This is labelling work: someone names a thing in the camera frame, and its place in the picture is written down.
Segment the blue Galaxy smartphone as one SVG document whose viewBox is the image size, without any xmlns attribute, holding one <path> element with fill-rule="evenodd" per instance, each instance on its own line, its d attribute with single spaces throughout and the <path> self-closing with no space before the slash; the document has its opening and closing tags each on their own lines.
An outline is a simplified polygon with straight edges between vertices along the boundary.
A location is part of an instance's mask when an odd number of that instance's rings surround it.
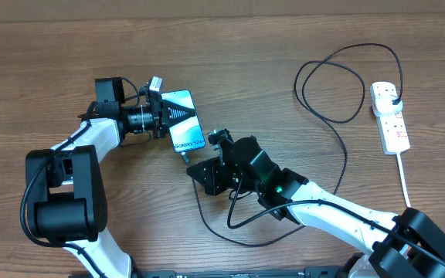
<svg viewBox="0 0 445 278">
<path fill-rule="evenodd" d="M 163 100 L 174 101 L 182 98 L 192 99 L 192 95 L 189 90 L 179 90 L 162 93 L 161 98 Z M 206 145 L 206 140 L 202 132 L 198 114 L 181 122 L 180 124 L 169 127 L 168 131 L 172 140 L 174 152 L 176 153 L 198 150 L 204 148 Z"/>
</svg>

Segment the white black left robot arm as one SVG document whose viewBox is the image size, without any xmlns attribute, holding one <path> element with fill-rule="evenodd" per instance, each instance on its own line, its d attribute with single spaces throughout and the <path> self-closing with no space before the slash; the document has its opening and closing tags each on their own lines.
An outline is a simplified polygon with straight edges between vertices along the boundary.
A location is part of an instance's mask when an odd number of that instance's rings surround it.
<svg viewBox="0 0 445 278">
<path fill-rule="evenodd" d="M 173 150 L 195 148 L 199 129 L 189 90 L 164 93 L 154 76 L 134 91 L 128 106 L 122 76 L 95 81 L 96 100 L 80 115 L 80 127 L 65 141 L 25 157 L 20 224 L 38 246 L 65 249 L 91 277 L 140 277 L 142 272 L 107 228 L 107 198 L 100 162 L 127 134 L 171 136 Z"/>
</svg>

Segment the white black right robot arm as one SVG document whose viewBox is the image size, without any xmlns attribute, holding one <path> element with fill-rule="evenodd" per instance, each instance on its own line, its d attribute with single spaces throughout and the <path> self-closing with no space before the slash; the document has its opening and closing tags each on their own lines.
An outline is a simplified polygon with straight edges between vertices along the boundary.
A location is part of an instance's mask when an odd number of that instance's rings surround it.
<svg viewBox="0 0 445 278">
<path fill-rule="evenodd" d="M 420 210 L 397 215 L 333 195 L 280 168 L 253 136 L 233 141 L 220 130 L 209 135 L 209 143 L 219 155 L 188 167 L 188 176 L 208 195 L 254 192 L 276 219 L 320 229 L 355 247 L 358 253 L 342 276 L 445 277 L 445 233 Z"/>
</svg>

